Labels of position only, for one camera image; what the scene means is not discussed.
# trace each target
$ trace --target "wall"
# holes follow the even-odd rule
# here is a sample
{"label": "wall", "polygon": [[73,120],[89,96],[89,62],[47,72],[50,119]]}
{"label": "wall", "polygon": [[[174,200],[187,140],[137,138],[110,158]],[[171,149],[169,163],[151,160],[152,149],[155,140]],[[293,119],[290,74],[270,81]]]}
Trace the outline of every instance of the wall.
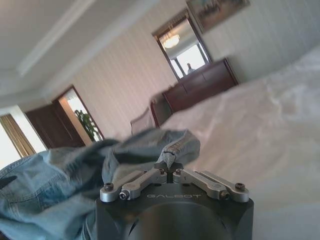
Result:
{"label": "wall", "polygon": [[[215,60],[229,56],[241,82],[280,69],[320,41],[319,0],[250,1],[203,36]],[[151,33],[185,7],[185,0],[161,0],[65,83],[74,84],[105,137],[128,135],[149,98],[177,81]]]}

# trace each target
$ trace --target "light blue denim fabric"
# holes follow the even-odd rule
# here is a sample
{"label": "light blue denim fabric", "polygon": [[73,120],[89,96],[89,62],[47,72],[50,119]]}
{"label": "light blue denim fabric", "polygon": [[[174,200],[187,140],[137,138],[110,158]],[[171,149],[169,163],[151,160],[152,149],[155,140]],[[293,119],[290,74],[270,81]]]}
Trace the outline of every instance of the light blue denim fabric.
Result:
{"label": "light blue denim fabric", "polygon": [[2,183],[16,176],[0,189],[0,231],[12,240],[94,240],[95,200],[115,172],[127,174],[119,166],[186,164],[199,150],[187,130],[149,129],[122,143],[107,139],[22,158],[0,171]]}

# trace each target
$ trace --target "ceiling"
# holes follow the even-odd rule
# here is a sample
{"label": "ceiling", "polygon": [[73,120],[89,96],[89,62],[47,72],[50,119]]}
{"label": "ceiling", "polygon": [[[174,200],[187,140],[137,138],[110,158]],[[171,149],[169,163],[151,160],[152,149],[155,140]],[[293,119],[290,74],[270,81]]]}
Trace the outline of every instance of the ceiling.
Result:
{"label": "ceiling", "polygon": [[157,1],[1,0],[0,102],[75,71]]}
{"label": "ceiling", "polygon": [[0,70],[19,65],[75,0],[0,1]]}

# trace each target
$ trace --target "picture frame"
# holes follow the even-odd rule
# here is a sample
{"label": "picture frame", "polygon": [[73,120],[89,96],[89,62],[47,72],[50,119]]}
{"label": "picture frame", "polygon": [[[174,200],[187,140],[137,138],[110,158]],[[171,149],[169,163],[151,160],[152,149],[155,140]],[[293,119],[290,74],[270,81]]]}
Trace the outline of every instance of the picture frame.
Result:
{"label": "picture frame", "polygon": [[186,3],[202,33],[250,5],[249,0],[188,0]]}

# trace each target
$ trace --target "bed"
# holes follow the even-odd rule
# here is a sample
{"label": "bed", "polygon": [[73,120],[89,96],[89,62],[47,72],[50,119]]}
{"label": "bed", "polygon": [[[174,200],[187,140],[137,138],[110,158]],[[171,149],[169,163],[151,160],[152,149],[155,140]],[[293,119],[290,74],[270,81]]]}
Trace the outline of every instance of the bed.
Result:
{"label": "bed", "polygon": [[320,45],[297,62],[176,112],[201,142],[193,170],[242,182],[254,240],[320,239]]}

